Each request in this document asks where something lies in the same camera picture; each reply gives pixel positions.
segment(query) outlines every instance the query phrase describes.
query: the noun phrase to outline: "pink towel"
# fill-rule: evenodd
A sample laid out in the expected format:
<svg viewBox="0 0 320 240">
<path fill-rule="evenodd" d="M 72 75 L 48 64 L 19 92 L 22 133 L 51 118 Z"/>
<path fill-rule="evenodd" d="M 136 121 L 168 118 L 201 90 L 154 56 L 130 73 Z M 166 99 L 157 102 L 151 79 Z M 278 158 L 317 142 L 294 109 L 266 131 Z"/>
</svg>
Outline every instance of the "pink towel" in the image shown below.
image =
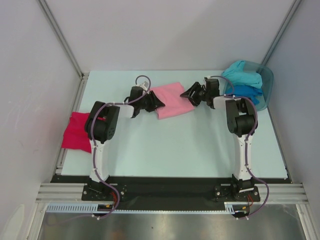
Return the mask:
<svg viewBox="0 0 320 240">
<path fill-rule="evenodd" d="M 187 98 L 180 97 L 180 94 L 185 91 L 180 82 L 153 87 L 151 90 L 165 104 L 164 107 L 155 110 L 159 120 L 185 114 L 195 109 Z"/>
</svg>

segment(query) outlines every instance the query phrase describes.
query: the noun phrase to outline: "pink cloth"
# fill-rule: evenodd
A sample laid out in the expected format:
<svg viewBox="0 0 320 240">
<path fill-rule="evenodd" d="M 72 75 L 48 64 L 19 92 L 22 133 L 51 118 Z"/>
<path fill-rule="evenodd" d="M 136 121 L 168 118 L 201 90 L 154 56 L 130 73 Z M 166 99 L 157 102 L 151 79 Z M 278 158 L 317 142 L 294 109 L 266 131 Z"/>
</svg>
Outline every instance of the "pink cloth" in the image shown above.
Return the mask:
<svg viewBox="0 0 320 240">
<path fill-rule="evenodd" d="M 89 113 L 73 112 L 66 127 L 61 147 L 63 149 L 80 149 L 91 153 L 91 145 L 88 134 L 85 131 L 85 124 Z"/>
<path fill-rule="evenodd" d="M 180 94 L 185 91 L 180 82 L 153 87 L 151 90 L 165 104 L 164 107 L 155 110 L 159 120 L 185 114 L 195 109 L 187 98 L 180 97 Z"/>
</svg>

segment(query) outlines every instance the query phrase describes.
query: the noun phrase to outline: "metal floor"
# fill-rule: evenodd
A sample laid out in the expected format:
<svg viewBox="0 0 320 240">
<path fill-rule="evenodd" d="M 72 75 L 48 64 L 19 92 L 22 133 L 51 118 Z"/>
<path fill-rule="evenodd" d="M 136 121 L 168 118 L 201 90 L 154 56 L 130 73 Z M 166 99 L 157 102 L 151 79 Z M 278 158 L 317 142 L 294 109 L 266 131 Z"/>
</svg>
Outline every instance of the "metal floor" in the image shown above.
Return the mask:
<svg viewBox="0 0 320 240">
<path fill-rule="evenodd" d="M 267 205 L 249 220 L 222 214 L 113 213 L 97 221 L 46 213 L 38 240 L 305 240 L 296 205 Z"/>
</svg>

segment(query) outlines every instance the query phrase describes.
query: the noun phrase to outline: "light blue table surface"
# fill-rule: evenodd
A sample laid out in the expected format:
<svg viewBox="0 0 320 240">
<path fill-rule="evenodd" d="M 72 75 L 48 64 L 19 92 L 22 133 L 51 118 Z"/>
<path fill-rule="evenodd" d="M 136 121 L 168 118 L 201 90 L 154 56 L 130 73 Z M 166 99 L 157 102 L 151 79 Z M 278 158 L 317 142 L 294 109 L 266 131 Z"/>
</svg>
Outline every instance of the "light blue table surface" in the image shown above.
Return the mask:
<svg viewBox="0 0 320 240">
<path fill-rule="evenodd" d="M 187 90 L 208 75 L 222 71 L 92 71 L 79 112 L 91 111 L 95 101 L 122 102 L 138 75 L 147 75 L 151 86 L 180 82 Z M 220 80 L 220 90 L 225 81 Z M 226 112 L 202 102 L 194 111 L 163 120 L 156 112 L 142 110 L 136 118 L 118 121 L 110 142 L 112 176 L 231 177 L 235 147 L 227 128 Z M 258 128 L 252 142 L 252 171 L 261 178 L 287 178 L 268 110 L 258 112 Z M 69 149 L 62 175 L 89 175 L 92 156 Z"/>
</svg>

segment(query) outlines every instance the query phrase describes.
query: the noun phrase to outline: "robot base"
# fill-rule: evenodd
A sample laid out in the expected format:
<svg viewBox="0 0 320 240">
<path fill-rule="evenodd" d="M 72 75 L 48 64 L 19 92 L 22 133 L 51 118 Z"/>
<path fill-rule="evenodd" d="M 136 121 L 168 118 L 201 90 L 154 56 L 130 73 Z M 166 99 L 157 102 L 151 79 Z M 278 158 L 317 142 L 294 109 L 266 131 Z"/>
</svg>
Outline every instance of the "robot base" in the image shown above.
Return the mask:
<svg viewBox="0 0 320 240">
<path fill-rule="evenodd" d="M 260 195 L 257 186 L 251 191 L 236 192 L 229 186 L 214 186 L 214 199 L 216 202 L 248 202 L 249 195 L 254 202 L 260 202 Z"/>
<path fill-rule="evenodd" d="M 124 200 L 126 196 L 126 186 L 125 185 L 114 185 L 114 187 L 120 193 L 120 201 Z M 82 201 L 112 201 L 113 197 L 111 195 L 112 189 L 102 182 L 96 182 L 89 178 L 87 184 L 84 185 L 82 191 Z"/>
</svg>

